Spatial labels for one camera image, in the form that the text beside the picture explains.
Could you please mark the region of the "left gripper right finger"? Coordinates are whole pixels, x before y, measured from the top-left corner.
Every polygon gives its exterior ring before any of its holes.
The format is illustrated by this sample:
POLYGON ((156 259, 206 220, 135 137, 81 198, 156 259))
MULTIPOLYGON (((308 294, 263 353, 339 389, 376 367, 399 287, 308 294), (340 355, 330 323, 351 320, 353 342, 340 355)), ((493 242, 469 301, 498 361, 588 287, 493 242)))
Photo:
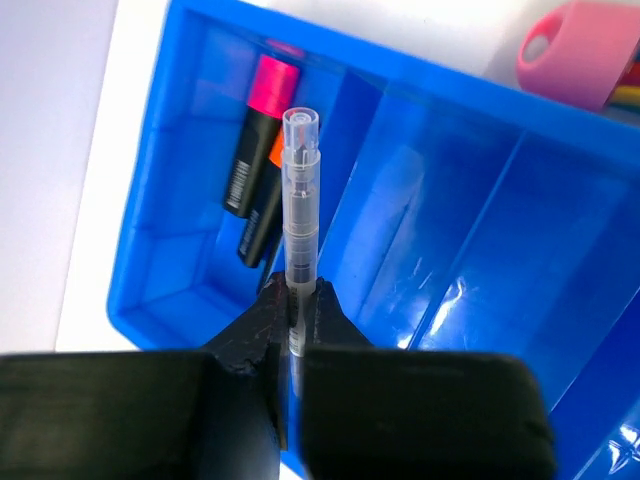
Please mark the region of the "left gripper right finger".
POLYGON ((312 479, 551 479, 553 432, 518 358, 372 346, 319 280, 299 455, 312 479))

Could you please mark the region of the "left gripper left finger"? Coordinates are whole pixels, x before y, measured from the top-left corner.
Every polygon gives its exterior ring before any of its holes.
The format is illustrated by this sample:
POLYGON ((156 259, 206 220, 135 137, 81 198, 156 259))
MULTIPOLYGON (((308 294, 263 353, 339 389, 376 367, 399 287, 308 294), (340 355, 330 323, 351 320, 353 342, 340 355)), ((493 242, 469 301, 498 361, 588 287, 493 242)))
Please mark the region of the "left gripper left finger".
POLYGON ((282 275, 205 345, 1 359, 5 479, 275 479, 287 444, 282 275))

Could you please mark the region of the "pink capped black highlighter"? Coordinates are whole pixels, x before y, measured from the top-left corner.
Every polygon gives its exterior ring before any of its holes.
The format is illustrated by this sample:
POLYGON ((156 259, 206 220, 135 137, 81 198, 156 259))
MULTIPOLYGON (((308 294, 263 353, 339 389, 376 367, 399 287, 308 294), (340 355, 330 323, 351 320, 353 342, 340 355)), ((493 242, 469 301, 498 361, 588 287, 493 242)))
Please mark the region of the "pink capped black highlighter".
POLYGON ((249 215, 261 172, 299 76, 300 70, 289 63, 268 55, 259 57, 224 194, 225 210, 239 218, 249 215))

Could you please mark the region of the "orange capped black highlighter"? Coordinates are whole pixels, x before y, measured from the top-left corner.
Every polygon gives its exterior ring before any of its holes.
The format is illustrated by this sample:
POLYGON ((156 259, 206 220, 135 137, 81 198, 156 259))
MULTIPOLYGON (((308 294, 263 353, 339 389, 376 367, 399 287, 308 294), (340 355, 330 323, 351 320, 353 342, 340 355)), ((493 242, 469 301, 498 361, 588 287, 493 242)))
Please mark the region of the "orange capped black highlighter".
POLYGON ((239 258, 249 268, 259 265, 282 227, 282 151, 283 130, 280 130, 263 167, 237 250, 239 258))

